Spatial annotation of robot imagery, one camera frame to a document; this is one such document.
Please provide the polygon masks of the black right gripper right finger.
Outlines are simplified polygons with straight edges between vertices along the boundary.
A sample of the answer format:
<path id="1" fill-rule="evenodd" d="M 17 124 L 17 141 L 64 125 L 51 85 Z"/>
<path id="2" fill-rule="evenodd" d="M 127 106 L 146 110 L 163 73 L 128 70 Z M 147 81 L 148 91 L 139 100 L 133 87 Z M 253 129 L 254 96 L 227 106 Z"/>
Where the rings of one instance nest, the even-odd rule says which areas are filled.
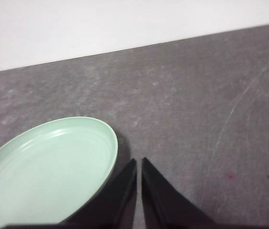
<path id="1" fill-rule="evenodd" d="M 259 229 L 217 223 L 181 195 L 147 159 L 142 160 L 142 203 L 148 229 Z"/>

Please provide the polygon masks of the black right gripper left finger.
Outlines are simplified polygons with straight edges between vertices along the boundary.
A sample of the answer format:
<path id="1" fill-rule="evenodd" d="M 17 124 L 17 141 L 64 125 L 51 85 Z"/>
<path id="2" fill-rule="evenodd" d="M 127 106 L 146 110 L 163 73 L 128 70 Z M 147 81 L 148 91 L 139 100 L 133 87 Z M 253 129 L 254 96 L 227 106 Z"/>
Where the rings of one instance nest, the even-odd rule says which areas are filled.
<path id="1" fill-rule="evenodd" d="M 13 224 L 6 229 L 118 229 L 124 212 L 136 198 L 137 162 L 131 159 L 99 194 L 67 219 L 56 224 Z"/>

